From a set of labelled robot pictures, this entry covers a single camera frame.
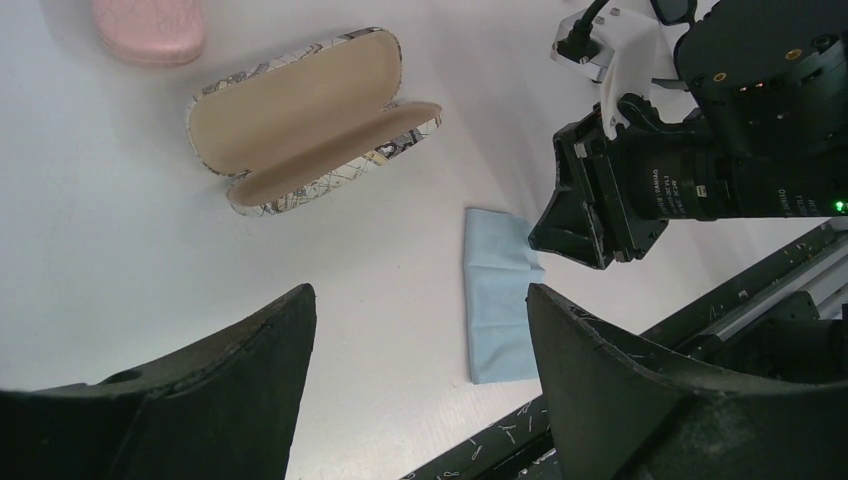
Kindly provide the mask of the light blue cleaning cloth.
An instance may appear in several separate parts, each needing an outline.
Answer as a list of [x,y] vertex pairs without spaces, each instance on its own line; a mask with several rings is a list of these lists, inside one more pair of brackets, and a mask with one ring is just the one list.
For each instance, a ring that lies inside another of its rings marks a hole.
[[528,242],[532,226],[508,213],[469,208],[463,273],[471,381],[476,385],[538,377],[528,323],[529,285],[545,270]]

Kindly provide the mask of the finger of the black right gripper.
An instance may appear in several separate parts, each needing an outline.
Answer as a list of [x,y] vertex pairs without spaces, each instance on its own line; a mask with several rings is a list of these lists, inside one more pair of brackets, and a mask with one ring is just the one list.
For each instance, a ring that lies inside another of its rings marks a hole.
[[556,254],[596,270],[607,267],[603,240],[600,218],[582,193],[570,188],[554,192],[528,236],[533,250]]

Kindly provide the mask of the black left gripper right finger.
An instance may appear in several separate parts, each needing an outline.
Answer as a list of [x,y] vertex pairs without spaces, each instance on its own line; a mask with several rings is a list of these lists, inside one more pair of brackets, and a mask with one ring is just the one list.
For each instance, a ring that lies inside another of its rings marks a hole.
[[847,325],[769,320],[704,362],[534,284],[531,339],[566,479],[843,479]]

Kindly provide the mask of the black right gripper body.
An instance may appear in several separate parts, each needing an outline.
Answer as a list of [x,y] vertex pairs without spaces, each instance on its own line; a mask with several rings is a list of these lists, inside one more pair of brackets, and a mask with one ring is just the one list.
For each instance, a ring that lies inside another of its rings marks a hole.
[[607,265],[644,259],[668,223],[637,216],[626,193],[624,168],[614,157],[612,142],[601,126],[595,105],[579,121],[563,127],[553,137],[557,189],[579,190],[604,227]]

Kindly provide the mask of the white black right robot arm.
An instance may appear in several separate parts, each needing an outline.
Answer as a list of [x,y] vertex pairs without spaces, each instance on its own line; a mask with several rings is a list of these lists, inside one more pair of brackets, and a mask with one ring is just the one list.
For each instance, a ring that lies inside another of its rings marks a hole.
[[594,1],[552,58],[600,86],[552,139],[532,249],[594,269],[643,258],[673,220],[847,213],[847,5]]

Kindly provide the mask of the pink glasses case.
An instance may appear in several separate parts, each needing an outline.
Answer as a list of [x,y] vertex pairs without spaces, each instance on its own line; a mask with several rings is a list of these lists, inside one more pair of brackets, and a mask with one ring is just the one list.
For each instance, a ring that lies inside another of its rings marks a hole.
[[114,55],[142,66],[176,67],[206,44],[199,0],[93,0],[97,33]]

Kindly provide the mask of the map print glasses case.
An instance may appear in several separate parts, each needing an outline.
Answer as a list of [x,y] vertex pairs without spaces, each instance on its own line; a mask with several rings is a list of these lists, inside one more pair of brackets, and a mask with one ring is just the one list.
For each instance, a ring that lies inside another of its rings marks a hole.
[[232,183],[248,217],[281,214],[389,163],[441,126],[432,102],[399,101],[403,53],[390,31],[366,27],[217,80],[193,96],[188,141]]

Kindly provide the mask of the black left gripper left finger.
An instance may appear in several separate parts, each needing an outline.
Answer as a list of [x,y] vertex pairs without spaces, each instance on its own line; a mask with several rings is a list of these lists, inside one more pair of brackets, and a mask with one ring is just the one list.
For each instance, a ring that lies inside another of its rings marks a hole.
[[302,284],[100,383],[1,394],[5,479],[282,479],[316,333]]

